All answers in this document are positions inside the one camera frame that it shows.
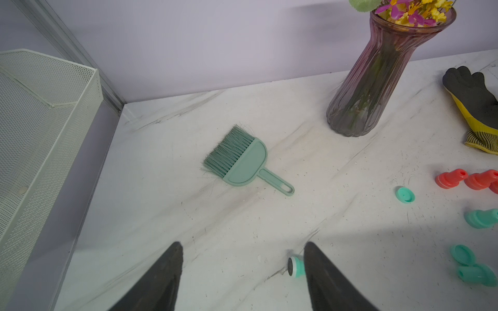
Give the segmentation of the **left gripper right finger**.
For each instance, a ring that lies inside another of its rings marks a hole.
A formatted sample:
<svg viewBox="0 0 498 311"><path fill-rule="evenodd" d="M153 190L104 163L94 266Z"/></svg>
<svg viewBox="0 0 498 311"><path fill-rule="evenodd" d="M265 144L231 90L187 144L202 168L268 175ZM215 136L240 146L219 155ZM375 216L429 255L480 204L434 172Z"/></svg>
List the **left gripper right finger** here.
<svg viewBox="0 0 498 311"><path fill-rule="evenodd" d="M313 310L377 310L315 243L305 245L303 258Z"/></svg>

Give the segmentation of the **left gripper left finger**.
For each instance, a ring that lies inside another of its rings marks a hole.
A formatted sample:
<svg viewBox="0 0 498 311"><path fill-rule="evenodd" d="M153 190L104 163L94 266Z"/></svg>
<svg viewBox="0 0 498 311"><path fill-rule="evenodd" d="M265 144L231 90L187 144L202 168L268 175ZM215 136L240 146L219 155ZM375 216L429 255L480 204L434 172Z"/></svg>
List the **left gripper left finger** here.
<svg viewBox="0 0 498 311"><path fill-rule="evenodd" d="M174 310L182 264L183 247L174 242L111 310Z"/></svg>

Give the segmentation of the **red stamp cluster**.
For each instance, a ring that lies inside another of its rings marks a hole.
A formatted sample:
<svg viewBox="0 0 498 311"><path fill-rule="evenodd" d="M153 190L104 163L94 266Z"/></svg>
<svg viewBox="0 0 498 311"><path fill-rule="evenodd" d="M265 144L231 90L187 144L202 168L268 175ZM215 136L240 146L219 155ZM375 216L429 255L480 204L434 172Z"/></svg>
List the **red stamp cluster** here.
<svg viewBox="0 0 498 311"><path fill-rule="evenodd" d="M491 183L489 189L495 194L498 194L498 181L494 181L493 183Z"/></svg>

